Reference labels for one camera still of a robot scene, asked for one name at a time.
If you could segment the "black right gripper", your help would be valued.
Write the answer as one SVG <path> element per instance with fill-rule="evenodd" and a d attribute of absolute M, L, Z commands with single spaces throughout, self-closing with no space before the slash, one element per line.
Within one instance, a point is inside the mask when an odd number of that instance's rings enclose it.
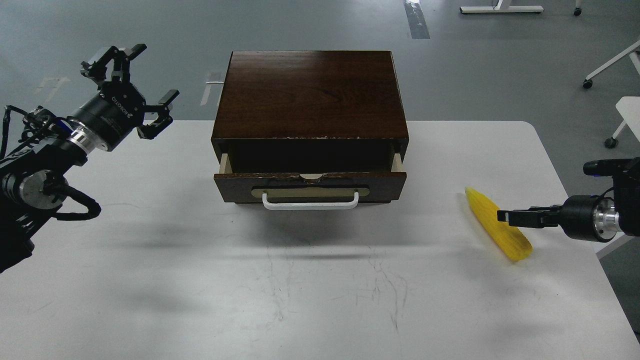
<path fill-rule="evenodd" d="M 518 228 L 560 226 L 570 239 L 608 243 L 616 235 L 614 200 L 594 194 L 576 194 L 561 205 L 498 210 L 497 219 Z"/>

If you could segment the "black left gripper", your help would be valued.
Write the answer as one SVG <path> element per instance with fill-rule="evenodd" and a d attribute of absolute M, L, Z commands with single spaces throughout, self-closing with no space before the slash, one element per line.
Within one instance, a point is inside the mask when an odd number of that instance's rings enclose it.
<path fill-rule="evenodd" d="M 98 136 L 98 148 L 103 151 L 114 150 L 135 127 L 140 139 L 151 141 L 173 123 L 170 109 L 179 96 L 178 89 L 170 89 L 157 104 L 148 105 L 137 87 L 130 83 L 130 64 L 146 49 L 145 43 L 132 48 L 110 46 L 99 50 L 89 62 L 80 64 L 80 74 L 92 80 L 99 92 L 67 119 Z M 144 124 L 144 114 L 157 117 Z"/>

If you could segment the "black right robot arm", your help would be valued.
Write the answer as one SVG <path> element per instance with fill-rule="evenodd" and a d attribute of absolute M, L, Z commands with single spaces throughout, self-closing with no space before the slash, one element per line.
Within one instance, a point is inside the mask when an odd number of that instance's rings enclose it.
<path fill-rule="evenodd" d="M 567 237 L 608 243 L 617 233 L 640 235 L 639 158 L 600 159 L 585 162 L 583 173 L 612 179 L 612 197 L 576 194 L 562 205 L 498 210 L 497 220 L 512 227 L 560 227 Z"/>

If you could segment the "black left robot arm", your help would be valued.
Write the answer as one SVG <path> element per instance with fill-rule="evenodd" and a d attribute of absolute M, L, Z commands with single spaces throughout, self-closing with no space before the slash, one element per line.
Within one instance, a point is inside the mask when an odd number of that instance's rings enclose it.
<path fill-rule="evenodd" d="M 39 105 L 25 111 L 6 105 L 1 137 L 2 271 L 32 256 L 32 236 L 50 219 L 87 221 L 101 213 L 99 203 L 72 187 L 65 175 L 87 162 L 93 150 L 113 151 L 131 132 L 151 140 L 171 123 L 170 105 L 179 95 L 170 89 L 157 104 L 131 82 L 130 64 L 147 46 L 106 48 L 80 73 L 97 93 L 67 117 Z"/>

